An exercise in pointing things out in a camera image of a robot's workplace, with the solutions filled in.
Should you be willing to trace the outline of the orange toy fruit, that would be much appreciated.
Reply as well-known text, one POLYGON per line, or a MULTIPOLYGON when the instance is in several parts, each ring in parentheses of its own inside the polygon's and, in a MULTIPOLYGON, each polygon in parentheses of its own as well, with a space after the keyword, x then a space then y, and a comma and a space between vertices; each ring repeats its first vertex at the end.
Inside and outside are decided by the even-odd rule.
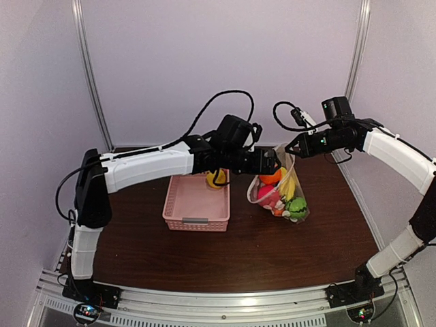
POLYGON ((281 181, 282 173, 281 168, 275 171, 274 174, 271 175, 259 175, 259 179, 265 185, 276 185, 281 181))

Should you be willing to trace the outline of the yellow toy bananas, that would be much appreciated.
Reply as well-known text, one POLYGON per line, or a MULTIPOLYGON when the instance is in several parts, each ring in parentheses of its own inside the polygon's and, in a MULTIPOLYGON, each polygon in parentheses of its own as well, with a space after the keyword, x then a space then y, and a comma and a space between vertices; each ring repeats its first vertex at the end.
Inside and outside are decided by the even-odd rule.
POLYGON ((281 168, 281 181, 279 183, 279 194, 284 202, 290 201, 295 194, 296 182, 294 181, 292 174, 285 168, 281 168))

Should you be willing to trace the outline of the red toy apple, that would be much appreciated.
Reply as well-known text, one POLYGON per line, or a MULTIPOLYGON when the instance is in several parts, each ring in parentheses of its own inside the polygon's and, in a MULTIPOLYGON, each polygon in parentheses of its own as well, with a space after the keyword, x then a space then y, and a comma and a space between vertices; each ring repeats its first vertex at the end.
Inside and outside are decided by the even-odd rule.
POLYGON ((273 185, 265 185, 258 189, 257 201, 261 206, 275 204, 279 194, 273 185))

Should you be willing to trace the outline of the clear dotted zip bag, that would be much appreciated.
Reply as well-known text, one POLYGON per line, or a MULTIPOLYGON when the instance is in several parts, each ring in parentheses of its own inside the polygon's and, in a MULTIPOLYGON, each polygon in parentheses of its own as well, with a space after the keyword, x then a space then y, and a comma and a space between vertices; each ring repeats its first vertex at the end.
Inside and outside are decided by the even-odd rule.
POLYGON ((295 170, 296 158, 280 144, 274 149, 281 168, 274 175, 256 175, 247 190, 247 200, 293 223, 303 222, 309 207, 295 170))

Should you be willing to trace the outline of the green striped toy watermelon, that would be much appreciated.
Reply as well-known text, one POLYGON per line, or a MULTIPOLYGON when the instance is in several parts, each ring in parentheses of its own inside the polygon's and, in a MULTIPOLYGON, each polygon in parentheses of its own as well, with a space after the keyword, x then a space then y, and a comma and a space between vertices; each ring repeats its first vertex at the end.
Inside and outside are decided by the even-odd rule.
POLYGON ((285 210, 291 221, 299 221, 307 216, 307 202, 302 197, 295 197, 286 204, 285 210))

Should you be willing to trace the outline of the green orange toy mango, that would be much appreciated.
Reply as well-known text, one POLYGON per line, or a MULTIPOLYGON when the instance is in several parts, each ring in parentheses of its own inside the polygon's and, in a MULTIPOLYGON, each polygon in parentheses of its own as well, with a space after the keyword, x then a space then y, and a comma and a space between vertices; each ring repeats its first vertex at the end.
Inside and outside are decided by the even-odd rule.
POLYGON ((275 217, 282 217, 284 212, 284 208, 272 208, 271 213, 275 217))

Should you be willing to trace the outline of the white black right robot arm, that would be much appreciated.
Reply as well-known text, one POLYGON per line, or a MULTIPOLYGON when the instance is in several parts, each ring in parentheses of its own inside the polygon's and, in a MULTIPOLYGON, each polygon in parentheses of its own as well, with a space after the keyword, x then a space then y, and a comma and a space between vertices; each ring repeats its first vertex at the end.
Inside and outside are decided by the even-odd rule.
POLYGON ((355 269, 352 281, 330 286, 328 297, 369 300, 383 291, 382 277, 409 263, 435 243, 435 158, 429 157, 381 123, 357 118, 345 96, 321 103, 322 119, 290 102, 294 133, 285 146, 299 159, 343 154, 336 159, 364 213, 378 251, 355 269))

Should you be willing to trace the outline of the pink plastic basket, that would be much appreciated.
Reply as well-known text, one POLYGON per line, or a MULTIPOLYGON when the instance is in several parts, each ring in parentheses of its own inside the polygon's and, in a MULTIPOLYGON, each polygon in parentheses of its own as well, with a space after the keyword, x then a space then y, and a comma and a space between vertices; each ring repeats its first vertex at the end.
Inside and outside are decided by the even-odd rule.
POLYGON ((162 217, 170 230, 225 232, 230 219, 230 187, 213 189, 205 174, 172 176, 162 217))

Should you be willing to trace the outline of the right circuit board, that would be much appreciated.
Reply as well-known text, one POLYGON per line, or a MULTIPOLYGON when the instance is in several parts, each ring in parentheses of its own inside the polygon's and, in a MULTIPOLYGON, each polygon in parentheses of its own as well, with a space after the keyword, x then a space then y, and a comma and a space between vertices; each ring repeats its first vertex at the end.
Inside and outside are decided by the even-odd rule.
POLYGON ((351 307, 347 309, 347 316, 350 320, 357 324, 369 322, 375 313, 375 307, 367 304, 361 307, 351 307))

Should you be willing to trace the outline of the circuit board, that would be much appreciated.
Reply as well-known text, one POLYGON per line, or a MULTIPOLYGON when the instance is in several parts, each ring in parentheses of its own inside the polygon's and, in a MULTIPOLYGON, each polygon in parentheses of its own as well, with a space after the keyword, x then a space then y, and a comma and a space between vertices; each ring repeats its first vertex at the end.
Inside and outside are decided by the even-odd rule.
POLYGON ((367 304, 361 307, 351 307, 347 309, 347 316, 350 320, 357 324, 369 322, 375 313, 375 307, 367 304))
POLYGON ((92 324, 96 322, 101 315, 101 310, 93 305, 79 303, 74 307, 73 318, 79 324, 92 324))

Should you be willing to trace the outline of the left circuit board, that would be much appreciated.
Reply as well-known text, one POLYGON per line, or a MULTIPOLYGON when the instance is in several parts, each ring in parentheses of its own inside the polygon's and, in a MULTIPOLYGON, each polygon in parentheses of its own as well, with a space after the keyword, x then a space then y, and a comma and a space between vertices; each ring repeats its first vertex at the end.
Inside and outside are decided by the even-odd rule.
POLYGON ((96 322, 101 315, 101 310, 93 305, 79 303, 74 307, 73 318, 79 324, 92 324, 96 322))

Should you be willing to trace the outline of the right aluminium frame post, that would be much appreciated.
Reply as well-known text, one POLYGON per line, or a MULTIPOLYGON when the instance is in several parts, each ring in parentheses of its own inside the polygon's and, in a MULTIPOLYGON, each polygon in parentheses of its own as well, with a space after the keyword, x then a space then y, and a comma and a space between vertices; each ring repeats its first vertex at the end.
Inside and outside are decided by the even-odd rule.
POLYGON ((358 71, 365 51, 369 25, 371 20, 371 0, 360 1, 360 11, 357 21, 357 31, 352 53, 351 65, 345 85, 345 96, 349 102, 352 100, 358 81, 358 71))

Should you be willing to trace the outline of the aluminium frame post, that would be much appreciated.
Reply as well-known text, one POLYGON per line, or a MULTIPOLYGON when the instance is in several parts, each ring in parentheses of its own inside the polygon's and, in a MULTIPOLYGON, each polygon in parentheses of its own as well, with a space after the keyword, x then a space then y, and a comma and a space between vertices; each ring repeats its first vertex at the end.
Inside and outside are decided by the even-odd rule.
POLYGON ((102 135, 106 150, 113 151, 114 145, 102 109, 102 103, 97 88, 95 74, 93 71, 91 53, 89 50, 89 45, 87 40, 87 31, 84 21, 81 0, 72 0, 72 13, 73 13, 74 24, 76 27, 76 33, 78 36, 78 47, 79 47, 80 55, 82 57, 82 65, 84 68, 85 80, 89 90, 93 111, 96 116, 97 125, 102 135))
POLYGON ((371 20, 371 0, 360 1, 360 11, 357 21, 357 31, 352 53, 351 65, 345 85, 345 96, 349 102, 352 100, 358 81, 358 71, 365 51, 369 25, 371 20))

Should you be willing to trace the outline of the left aluminium frame post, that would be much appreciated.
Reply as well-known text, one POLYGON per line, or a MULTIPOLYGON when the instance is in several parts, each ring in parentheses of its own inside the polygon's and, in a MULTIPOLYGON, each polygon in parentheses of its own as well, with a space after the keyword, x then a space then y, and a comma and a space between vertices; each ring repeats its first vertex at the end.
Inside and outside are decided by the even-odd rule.
POLYGON ((102 109, 102 103, 97 88, 95 74, 93 71, 91 53, 89 50, 89 45, 87 40, 87 31, 84 21, 81 0, 72 0, 72 13, 73 13, 74 24, 76 27, 76 33, 78 36, 78 47, 79 47, 80 55, 82 57, 82 65, 84 68, 85 80, 89 90, 93 111, 96 116, 97 125, 102 135, 106 150, 113 151, 114 145, 102 109))

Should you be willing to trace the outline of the aluminium front rail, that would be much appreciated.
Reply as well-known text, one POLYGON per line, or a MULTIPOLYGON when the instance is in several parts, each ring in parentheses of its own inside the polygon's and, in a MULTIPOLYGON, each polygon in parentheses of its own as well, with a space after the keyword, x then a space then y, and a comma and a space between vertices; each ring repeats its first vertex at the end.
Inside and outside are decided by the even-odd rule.
MULTIPOLYGON (((24 326, 82 326, 74 318, 77 301, 62 297, 59 272, 43 270, 31 297, 24 326)), ((118 307, 103 308, 90 326, 424 326, 405 273, 382 279, 383 296, 371 303, 331 307, 327 285, 271 292, 195 293, 122 287, 118 307), (357 308, 374 304, 370 324, 355 322, 357 308)))

